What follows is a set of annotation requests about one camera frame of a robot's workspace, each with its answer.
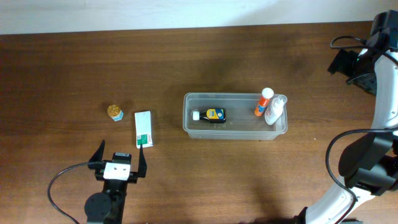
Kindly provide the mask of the orange tube white cap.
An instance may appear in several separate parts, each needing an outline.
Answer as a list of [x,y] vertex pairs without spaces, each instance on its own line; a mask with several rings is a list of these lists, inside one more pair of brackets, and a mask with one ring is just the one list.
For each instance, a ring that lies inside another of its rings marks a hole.
[[261,98],[257,103],[257,106],[254,110],[254,114],[256,116],[262,116],[266,110],[267,105],[270,100],[274,96],[274,91],[271,88],[264,88],[261,92]]

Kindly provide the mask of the dark bottle white cap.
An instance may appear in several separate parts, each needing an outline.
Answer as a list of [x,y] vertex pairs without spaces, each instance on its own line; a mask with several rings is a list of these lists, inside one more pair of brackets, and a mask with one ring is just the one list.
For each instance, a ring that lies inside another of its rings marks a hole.
[[224,108],[208,108],[203,111],[192,111],[192,119],[194,121],[205,121],[208,123],[225,123],[226,110]]

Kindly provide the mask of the white green medicine box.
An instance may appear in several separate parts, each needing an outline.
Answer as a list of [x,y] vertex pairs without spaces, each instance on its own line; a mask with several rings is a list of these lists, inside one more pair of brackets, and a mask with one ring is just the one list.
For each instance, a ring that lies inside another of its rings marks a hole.
[[138,149],[153,146],[152,122],[150,111],[143,111],[134,114],[136,125],[136,147]]

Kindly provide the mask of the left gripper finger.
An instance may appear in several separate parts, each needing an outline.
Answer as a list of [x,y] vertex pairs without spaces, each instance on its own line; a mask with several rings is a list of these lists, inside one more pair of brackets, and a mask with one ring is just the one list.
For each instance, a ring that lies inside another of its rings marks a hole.
[[99,169],[103,164],[103,153],[105,147],[105,140],[102,140],[99,148],[95,151],[95,153],[91,156],[88,161],[88,168],[89,169]]
[[141,144],[139,149],[139,163],[138,163],[137,176],[139,178],[145,178],[146,172],[147,172],[147,163],[144,157],[143,145]]

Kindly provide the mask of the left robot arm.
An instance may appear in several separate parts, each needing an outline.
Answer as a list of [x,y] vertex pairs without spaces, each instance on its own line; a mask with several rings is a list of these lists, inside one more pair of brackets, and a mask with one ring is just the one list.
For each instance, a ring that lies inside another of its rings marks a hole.
[[147,164],[142,146],[137,171],[131,170],[131,154],[115,152],[111,160],[104,160],[104,147],[102,141],[89,160],[88,168],[94,170],[96,180],[103,182],[103,189],[87,199],[85,214],[88,223],[121,223],[127,186],[146,176]]

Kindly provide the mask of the white spray bottle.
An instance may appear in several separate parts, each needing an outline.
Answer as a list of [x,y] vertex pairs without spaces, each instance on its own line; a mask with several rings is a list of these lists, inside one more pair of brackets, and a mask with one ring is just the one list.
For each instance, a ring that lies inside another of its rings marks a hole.
[[268,125],[273,125],[279,119],[286,102],[287,97],[285,95],[278,95],[271,100],[264,115]]

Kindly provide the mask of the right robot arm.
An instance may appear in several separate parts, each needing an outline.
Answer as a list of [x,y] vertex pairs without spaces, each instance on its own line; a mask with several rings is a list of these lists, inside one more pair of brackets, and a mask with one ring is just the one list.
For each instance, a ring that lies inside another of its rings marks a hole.
[[370,37],[358,42],[331,42],[338,54],[328,72],[346,75],[347,84],[376,97],[373,123],[331,140],[325,165],[334,184],[292,223],[347,223],[347,216],[362,203],[397,190],[397,11],[378,14]]

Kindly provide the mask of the small gold-lid jar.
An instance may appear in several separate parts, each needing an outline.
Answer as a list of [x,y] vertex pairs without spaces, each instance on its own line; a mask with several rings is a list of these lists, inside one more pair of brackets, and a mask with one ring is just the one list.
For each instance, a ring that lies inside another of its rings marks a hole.
[[113,121],[122,120],[124,113],[118,105],[110,105],[107,108],[107,114]]

